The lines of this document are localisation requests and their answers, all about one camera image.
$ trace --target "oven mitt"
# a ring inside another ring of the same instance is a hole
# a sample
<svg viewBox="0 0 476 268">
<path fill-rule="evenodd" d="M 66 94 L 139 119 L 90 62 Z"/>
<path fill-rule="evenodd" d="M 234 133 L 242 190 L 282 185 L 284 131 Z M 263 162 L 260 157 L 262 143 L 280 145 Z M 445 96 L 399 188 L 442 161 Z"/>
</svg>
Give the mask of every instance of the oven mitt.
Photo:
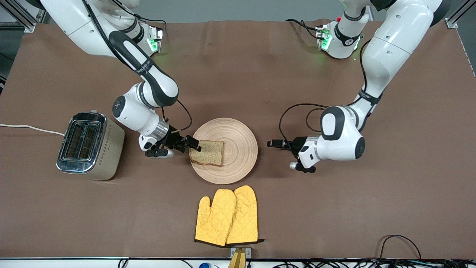
<svg viewBox="0 0 476 268">
<path fill-rule="evenodd" d="M 236 197 L 233 191 L 219 189 L 210 204 L 208 196 L 198 205 L 195 242 L 224 247 L 235 212 Z"/>
<path fill-rule="evenodd" d="M 248 185 L 235 189 L 236 208 L 226 247 L 263 242 L 258 239 L 258 210 L 255 191 Z"/>
</svg>

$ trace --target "white power cord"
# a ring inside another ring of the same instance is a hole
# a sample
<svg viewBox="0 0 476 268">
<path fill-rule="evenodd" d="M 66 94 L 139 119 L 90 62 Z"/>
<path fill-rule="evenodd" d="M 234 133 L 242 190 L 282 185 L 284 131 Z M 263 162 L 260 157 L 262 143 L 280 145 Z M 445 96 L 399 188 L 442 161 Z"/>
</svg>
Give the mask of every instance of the white power cord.
<svg viewBox="0 0 476 268">
<path fill-rule="evenodd" d="M 5 126 L 5 127 L 27 127 L 27 128 L 31 128 L 31 129 L 38 130 L 38 131 L 43 131 L 43 132 L 48 132 L 48 133 L 53 133 L 53 134 L 58 134 L 58 135 L 64 136 L 63 133 L 59 133 L 59 132 L 51 131 L 51 130 L 46 130 L 46 129 L 41 129 L 41 128 L 37 128 L 37 127 L 34 127 L 34 126 L 25 125 L 25 124 L 22 124 L 22 125 L 0 124 L 0 126 Z"/>
</svg>

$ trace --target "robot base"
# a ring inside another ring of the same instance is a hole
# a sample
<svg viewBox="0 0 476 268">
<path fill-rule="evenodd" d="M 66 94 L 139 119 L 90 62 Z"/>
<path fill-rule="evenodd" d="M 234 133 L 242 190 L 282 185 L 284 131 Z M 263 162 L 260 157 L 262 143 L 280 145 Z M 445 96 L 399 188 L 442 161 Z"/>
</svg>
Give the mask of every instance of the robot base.
<svg viewBox="0 0 476 268">
<path fill-rule="evenodd" d="M 345 59 L 357 49 L 360 37 L 351 45 L 345 46 L 342 44 L 342 41 L 336 37 L 334 32 L 336 24 L 337 21 L 331 21 L 331 23 L 323 25 L 322 29 L 317 30 L 317 36 L 324 38 L 324 40 L 317 39 L 317 46 L 332 58 Z"/>
</svg>

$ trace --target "metal frame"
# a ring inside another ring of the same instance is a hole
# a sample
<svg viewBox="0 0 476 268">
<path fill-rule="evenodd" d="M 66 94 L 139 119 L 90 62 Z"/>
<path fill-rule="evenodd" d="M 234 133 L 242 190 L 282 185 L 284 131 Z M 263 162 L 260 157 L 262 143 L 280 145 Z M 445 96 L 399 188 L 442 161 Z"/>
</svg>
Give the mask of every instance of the metal frame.
<svg viewBox="0 0 476 268">
<path fill-rule="evenodd" d="M 451 15 L 451 17 L 445 18 L 448 29 L 458 28 L 456 22 L 466 13 L 466 11 L 473 7 L 475 3 L 476 0 L 467 0 L 453 15 Z"/>
<path fill-rule="evenodd" d="M 0 22 L 0 30 L 25 29 L 25 32 L 34 32 L 36 23 L 43 22 L 46 16 L 46 11 L 39 10 L 34 17 L 16 0 L 0 0 L 0 6 L 16 19 L 16 22 Z"/>
</svg>

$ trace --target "black cable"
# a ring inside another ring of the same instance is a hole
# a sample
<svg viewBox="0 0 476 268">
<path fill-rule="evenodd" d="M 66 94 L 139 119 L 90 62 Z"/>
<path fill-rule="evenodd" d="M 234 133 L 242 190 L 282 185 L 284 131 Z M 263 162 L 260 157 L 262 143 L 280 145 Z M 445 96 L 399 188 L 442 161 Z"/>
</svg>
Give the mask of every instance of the black cable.
<svg viewBox="0 0 476 268">
<path fill-rule="evenodd" d="M 151 20 L 151 19 L 147 19 L 147 18 L 144 18 L 136 13 L 133 13 L 132 11 L 126 9 L 126 7 L 124 6 L 124 4 L 122 4 L 119 0 L 112 0 L 118 7 L 120 7 L 122 10 L 124 10 L 127 14 L 129 15 L 132 15 L 134 16 L 136 19 L 138 20 L 141 20 L 141 21 L 160 21 L 160 22 L 163 22 L 164 24 L 167 24 L 167 22 L 165 22 L 164 20 Z"/>
<path fill-rule="evenodd" d="M 129 259 L 125 259 L 125 260 L 124 260 L 124 263 L 123 263 L 122 266 L 121 266 L 121 262 L 122 262 L 122 261 L 123 261 L 123 259 L 120 259 L 120 260 L 119 260 L 118 268 L 124 268 L 124 267 L 127 265 L 127 263 L 129 262 Z"/>
<path fill-rule="evenodd" d="M 305 24 L 301 24 L 301 22 L 299 22 L 299 21 L 297 21 L 297 20 L 295 20 L 295 19 L 287 19 L 287 20 L 285 20 L 285 21 L 295 22 L 295 23 L 299 24 L 301 27 L 306 27 L 306 28 L 308 28 L 309 30 L 314 30 L 314 31 L 316 30 L 316 28 L 312 28 L 312 27 L 309 27 L 309 26 L 307 26 L 307 25 L 305 25 Z"/>
<path fill-rule="evenodd" d="M 317 36 L 315 36 L 314 34 L 312 34 L 310 30 L 315 31 L 316 28 L 312 28 L 312 27 L 307 26 L 306 23 L 304 22 L 304 20 L 297 21 L 297 20 L 295 20 L 295 19 L 287 19 L 286 21 L 295 22 L 295 23 L 299 24 L 301 27 L 304 27 L 304 28 L 307 30 L 307 32 L 308 32 L 312 37 L 314 37 L 314 38 L 316 38 L 316 39 L 319 39 L 319 40 L 324 40 L 324 38 L 322 38 L 322 37 L 317 37 Z"/>
<path fill-rule="evenodd" d="M 192 126 L 192 115 L 190 114 L 190 112 L 188 111 L 188 109 L 185 107 L 185 105 L 182 104 L 181 101 L 177 100 L 177 102 L 182 105 L 183 109 L 187 112 L 188 114 L 188 117 L 190 118 L 190 123 L 188 124 L 188 126 L 184 127 L 184 128 L 181 128 L 181 129 L 178 129 L 178 130 L 175 130 L 175 131 L 172 131 L 172 133 L 177 133 L 177 132 L 180 132 L 180 131 L 184 131 L 186 129 L 188 129 L 190 126 Z"/>
<path fill-rule="evenodd" d="M 15 61 L 14 59 L 10 58 L 9 56 L 7 56 L 7 55 L 5 55 L 5 54 L 3 54 L 3 53 L 1 53 L 1 52 L 0 52 L 0 55 L 2 55 L 3 57 L 5 57 L 5 58 L 11 60 L 12 62 Z"/>
<path fill-rule="evenodd" d="M 387 240 L 389 240 L 390 238 L 392 237 L 401 237 L 401 238 L 404 238 L 406 240 L 408 240 L 410 243 L 412 243 L 412 245 L 415 247 L 416 251 L 418 252 L 418 259 L 421 260 L 421 253 L 420 253 L 420 250 L 418 249 L 418 247 L 415 245 L 415 243 L 413 243 L 412 240 L 410 240 L 409 238 L 403 236 L 403 235 L 390 235 L 388 236 L 387 238 L 385 238 L 384 242 L 382 243 L 382 249 L 380 250 L 380 257 L 378 258 L 377 260 L 377 268 L 380 267 L 380 261 L 382 260 L 382 256 L 384 254 L 384 247 L 385 247 L 385 243 L 387 242 Z"/>
<path fill-rule="evenodd" d="M 441 268 L 440 266 L 430 265 L 430 264 L 424 263 L 422 261 L 408 260 L 408 262 L 415 263 L 416 265 L 426 266 L 426 267 Z"/>
<path fill-rule="evenodd" d="M 367 262 L 367 261 L 369 261 L 369 260 L 371 260 L 371 258 L 361 259 L 360 261 L 358 261 L 358 262 L 354 265 L 353 268 L 362 268 L 362 267 L 360 266 L 360 264 L 361 264 L 361 263 L 364 263 L 364 262 Z"/>
<path fill-rule="evenodd" d="M 309 35 L 311 35 L 312 37 L 314 37 L 314 38 L 316 38 L 316 39 L 318 39 L 318 40 L 324 40 L 323 37 L 317 37 L 317 36 L 315 36 L 314 34 L 312 34 L 311 31 L 309 30 L 309 27 L 306 25 L 306 23 L 305 23 L 303 20 L 301 20 L 301 23 L 302 23 L 302 25 L 304 25 L 304 29 L 307 30 L 307 32 L 309 33 Z"/>
<path fill-rule="evenodd" d="M 288 268 L 288 267 L 300 268 L 299 266 L 294 265 L 294 264 L 292 264 L 292 263 L 288 263 L 287 261 L 286 261 L 285 263 L 283 263 L 283 264 L 276 265 L 276 266 L 274 266 L 273 268 L 282 268 L 283 265 L 286 265 L 286 266 L 285 266 L 286 268 Z"/>
<path fill-rule="evenodd" d="M 185 262 L 190 268 L 193 268 L 193 266 L 189 262 L 187 262 L 186 260 L 181 259 L 181 261 Z"/>
<path fill-rule="evenodd" d="M 284 115 L 286 115 L 286 113 L 291 110 L 292 108 L 296 107 L 296 106 L 303 106 L 303 105 L 309 105 L 309 106 L 317 106 L 317 107 L 321 107 L 321 108 L 327 108 L 328 106 L 325 106 L 325 105 L 320 105 L 320 104 L 316 104 L 316 103 L 298 103 L 298 104 L 295 104 L 289 108 L 287 108 L 284 113 L 281 115 L 281 118 L 279 119 L 279 125 L 278 125 L 278 128 L 279 128 L 279 132 L 281 133 L 281 135 L 283 136 L 284 140 L 287 141 L 288 139 L 286 138 L 286 136 L 284 135 L 283 133 L 283 130 L 281 129 L 281 123 L 283 122 L 283 117 Z"/>
<path fill-rule="evenodd" d="M 311 111 L 309 111 L 308 114 L 306 115 L 306 126 L 307 126 L 308 129 L 310 129 L 310 130 L 312 130 L 312 131 L 314 131 L 314 132 L 320 133 L 321 131 L 312 128 L 312 127 L 309 125 L 309 121 L 308 121 L 308 120 L 309 120 L 309 116 L 311 115 L 311 113 L 312 113 L 313 111 L 316 111 L 316 110 L 322 110 L 322 111 L 323 111 L 324 109 L 323 109 L 323 108 L 314 108 L 314 109 L 312 109 Z"/>
<path fill-rule="evenodd" d="M 343 263 L 343 262 L 340 261 L 340 260 L 336 260 L 335 262 L 342 264 L 345 268 L 350 268 L 347 264 Z"/>
<path fill-rule="evenodd" d="M 316 268 L 316 266 L 312 266 L 312 263 L 310 262 L 303 261 L 302 264 L 304 264 L 303 268 Z"/>
<path fill-rule="evenodd" d="M 364 75 L 364 92 L 367 90 L 367 75 L 365 74 L 365 70 L 364 70 L 364 64 L 362 63 L 362 55 L 364 54 L 364 48 L 365 46 L 371 41 L 372 39 L 368 40 L 367 42 L 365 42 L 363 45 L 362 45 L 362 48 L 360 49 L 360 53 L 359 53 L 359 60 L 360 60 L 360 68 L 362 69 L 362 73 Z"/>
</svg>

